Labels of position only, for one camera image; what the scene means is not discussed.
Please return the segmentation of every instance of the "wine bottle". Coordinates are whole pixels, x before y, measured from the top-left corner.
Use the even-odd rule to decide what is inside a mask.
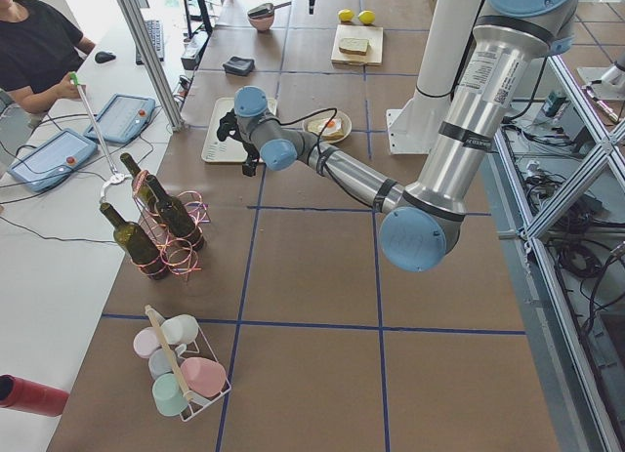
[[[204,246],[204,236],[195,221],[188,215],[183,202],[165,191],[163,185],[152,174],[146,176],[146,184],[156,196],[156,212],[169,231],[176,237],[190,242],[194,250]]]
[[[102,203],[100,211],[115,227],[113,238],[131,258],[133,263],[149,278],[161,279],[169,269],[160,256],[160,251],[141,226],[124,220],[110,203]]]
[[[135,180],[137,179],[137,176],[141,172],[141,167],[139,167],[139,164],[135,162],[135,159],[133,159],[133,156],[131,156],[127,152],[122,153],[121,156],[119,156],[119,159],[121,160],[121,162],[124,163],[124,166],[126,166],[126,169],[128,169],[128,172],[130,172],[130,175],[133,176],[133,188],[134,188]],[[160,223],[160,219],[158,217],[158,213],[156,213],[156,208],[155,208],[156,197],[154,196],[154,193],[152,192],[151,188],[147,186],[145,182],[137,190],[137,198],[139,199],[141,204],[144,205],[144,208],[146,208],[149,211],[149,213],[154,217],[154,219],[158,223]]]

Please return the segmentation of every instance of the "cutting board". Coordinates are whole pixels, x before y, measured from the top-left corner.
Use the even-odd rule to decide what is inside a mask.
[[[268,98],[269,109],[274,115],[277,112],[277,100]],[[206,162],[215,162],[218,164],[240,164],[245,162],[247,152],[243,148],[243,144],[233,140],[232,138],[220,142],[217,139],[217,129],[219,128],[220,119],[234,108],[234,98],[219,98],[213,107],[211,121],[208,124],[208,133],[202,147],[202,159]]]
[[[332,62],[346,64],[371,64],[378,66],[382,64],[382,42],[384,29],[372,25],[351,25],[339,24],[334,36],[332,46]],[[355,39],[367,39],[369,50],[367,55],[344,54],[339,50],[339,42],[346,37]]]

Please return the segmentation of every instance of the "red bottle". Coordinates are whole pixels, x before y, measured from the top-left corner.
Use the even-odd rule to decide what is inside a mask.
[[[10,375],[0,376],[0,407],[59,416],[69,393]]]

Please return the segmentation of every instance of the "lemon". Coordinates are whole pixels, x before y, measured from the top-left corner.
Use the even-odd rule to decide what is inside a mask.
[[[372,24],[375,21],[375,13],[369,10],[361,11],[358,15],[358,19],[363,24]]]
[[[354,17],[354,12],[352,10],[339,11],[339,20],[341,22],[351,21],[353,17]]]

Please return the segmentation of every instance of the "white desk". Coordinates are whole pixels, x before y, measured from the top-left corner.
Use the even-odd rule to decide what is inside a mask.
[[[175,30],[165,33],[163,64],[172,90],[179,75],[185,74],[180,62],[183,39],[175,34]],[[95,64],[93,56],[98,50],[110,50],[117,59]],[[102,108],[115,93],[153,97],[160,104],[145,68],[135,65],[135,44],[123,21],[109,31],[84,62],[78,79],[87,85],[94,111]],[[51,115],[84,112],[81,102],[61,100],[54,105]],[[62,128],[82,133],[88,126],[88,120],[83,118],[58,123]],[[36,130],[29,143],[42,144],[57,131],[49,122]],[[161,112],[143,133],[143,138],[154,147],[142,163],[144,168],[153,172],[158,169],[170,135],[167,118]],[[139,159],[149,149],[146,142],[137,139],[112,155],[118,169],[126,172],[118,160],[119,154],[128,151]],[[108,179],[111,173],[104,154],[99,150],[91,160],[98,157],[99,161],[83,170]],[[0,181],[0,185],[14,183],[8,174]],[[2,217],[46,236],[110,241],[112,227],[99,211],[102,184],[96,176],[73,174],[41,196],[6,205]],[[0,202],[31,194],[23,185],[0,188]],[[131,198],[130,181],[109,188],[107,200],[125,218],[134,220],[139,216]],[[43,240],[2,221],[0,239],[0,340],[3,342],[0,374],[71,390],[123,252],[111,244]],[[0,448],[3,452],[45,450],[58,421],[58,418],[0,409]]]

